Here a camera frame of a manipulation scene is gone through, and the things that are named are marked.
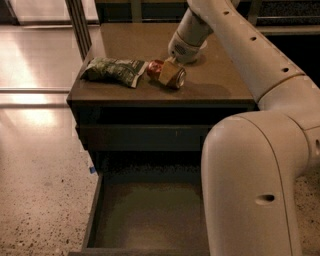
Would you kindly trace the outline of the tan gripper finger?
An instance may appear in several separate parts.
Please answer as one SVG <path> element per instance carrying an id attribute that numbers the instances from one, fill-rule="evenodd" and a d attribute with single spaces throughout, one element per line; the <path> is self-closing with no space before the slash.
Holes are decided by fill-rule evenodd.
<path id="1" fill-rule="evenodd" d="M 162 65 L 158 80 L 165 86 L 182 86 L 183 68 L 175 62 L 175 59 L 169 58 Z"/>

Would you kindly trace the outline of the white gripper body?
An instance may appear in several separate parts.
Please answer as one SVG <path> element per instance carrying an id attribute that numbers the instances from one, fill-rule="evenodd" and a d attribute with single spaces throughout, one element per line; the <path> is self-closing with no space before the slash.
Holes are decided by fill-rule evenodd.
<path id="1" fill-rule="evenodd" d="M 200 48 L 187 44 L 177 32 L 168 44 L 168 54 L 182 64 L 190 64 L 198 59 Z"/>

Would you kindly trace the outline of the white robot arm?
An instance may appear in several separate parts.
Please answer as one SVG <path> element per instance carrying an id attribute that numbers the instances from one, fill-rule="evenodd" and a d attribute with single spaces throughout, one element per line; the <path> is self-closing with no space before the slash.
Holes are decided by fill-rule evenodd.
<path id="1" fill-rule="evenodd" d="M 210 256 L 302 256 L 294 185 L 320 164 L 320 90 L 231 0 L 187 2 L 169 54 L 191 62 L 215 34 L 258 106 L 217 123 L 203 145 Z"/>

